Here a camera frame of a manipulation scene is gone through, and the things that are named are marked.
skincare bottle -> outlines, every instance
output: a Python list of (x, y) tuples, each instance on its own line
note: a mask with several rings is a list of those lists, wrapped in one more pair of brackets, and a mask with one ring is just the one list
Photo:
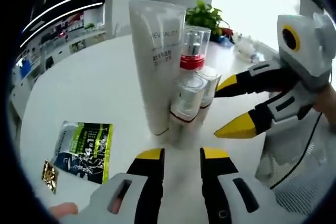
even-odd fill
[(210, 32), (209, 29), (203, 27), (185, 27), (180, 63), (181, 73), (197, 71), (204, 66)]
[(175, 96), (170, 106), (170, 142), (190, 137), (196, 131), (192, 122), (199, 111), (207, 81), (193, 72), (182, 75), (175, 84)]
[(200, 124), (203, 124), (209, 111), (210, 105), (214, 100), (215, 91), (220, 80), (220, 74), (217, 72), (216, 69), (209, 66), (203, 67), (201, 70), (197, 71), (197, 74), (207, 81), (207, 84), (204, 88), (204, 94), (202, 97), (200, 110), (197, 115), (197, 121), (200, 122)]

green leaves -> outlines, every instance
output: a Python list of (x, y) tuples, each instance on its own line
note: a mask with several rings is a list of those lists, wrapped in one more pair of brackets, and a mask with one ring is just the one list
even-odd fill
[(94, 23), (88, 23), (85, 27), (85, 29), (90, 29), (90, 28), (94, 28)]
[(192, 26), (202, 26), (211, 29), (213, 34), (221, 35), (219, 23), (222, 21), (220, 9), (213, 8), (201, 0), (196, 1), (197, 6), (186, 11), (186, 23)]

snack package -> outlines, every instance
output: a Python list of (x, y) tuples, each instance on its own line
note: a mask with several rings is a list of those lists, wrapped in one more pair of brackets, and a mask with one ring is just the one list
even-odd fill
[(45, 160), (41, 178), (54, 194), (56, 193), (57, 177), (58, 171), (56, 168), (49, 161)]
[(113, 125), (64, 121), (53, 164), (83, 179), (103, 184), (109, 179)]

potted plant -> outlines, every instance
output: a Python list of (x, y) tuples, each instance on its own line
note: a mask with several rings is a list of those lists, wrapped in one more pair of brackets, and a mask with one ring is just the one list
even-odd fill
[(222, 11), (213, 8), (210, 4), (205, 4), (201, 0), (197, 0), (197, 6), (188, 8), (185, 16), (185, 21), (191, 26), (202, 26), (211, 30), (210, 40), (220, 42), (222, 29), (219, 23), (222, 20), (220, 13)]
[(85, 27), (85, 29), (93, 29), (94, 28), (94, 23), (88, 23)]

black wire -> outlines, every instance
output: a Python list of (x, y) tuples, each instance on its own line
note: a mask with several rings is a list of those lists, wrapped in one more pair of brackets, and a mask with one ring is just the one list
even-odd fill
[[(331, 79), (331, 80), (330, 80), (330, 84), (331, 84), (331, 82), (332, 82), (332, 70), (331, 70), (331, 72), (330, 72), (330, 79)], [(301, 164), (301, 161), (303, 160), (304, 156), (306, 155), (307, 149), (308, 149), (308, 147), (309, 147), (309, 145), (310, 145), (310, 142), (311, 142), (311, 140), (312, 140), (312, 138), (313, 138), (313, 136), (314, 136), (316, 127), (317, 127), (317, 125), (318, 125), (318, 123), (319, 123), (319, 121), (320, 121), (321, 116), (322, 116), (322, 112), (321, 112), (321, 113), (319, 114), (319, 116), (317, 117), (317, 120), (316, 120), (316, 122), (315, 122), (315, 125), (314, 125), (314, 127), (313, 127), (313, 130), (311, 131), (310, 136), (309, 136), (309, 139), (308, 139), (308, 142), (307, 142), (307, 144), (306, 144), (306, 146), (305, 146), (304, 152), (302, 153), (302, 155), (301, 155), (300, 159), (298, 160), (298, 162), (295, 164), (295, 166), (292, 167), (292, 169), (291, 169), (291, 170), (290, 170), (284, 177), (282, 177), (278, 182), (276, 182), (275, 184), (273, 184), (269, 189), (274, 189), (275, 187), (277, 187), (277, 186), (278, 186), (280, 183), (282, 183), (286, 178), (288, 178), (288, 176), (291, 175), (291, 174), (294, 172), (294, 170)]]

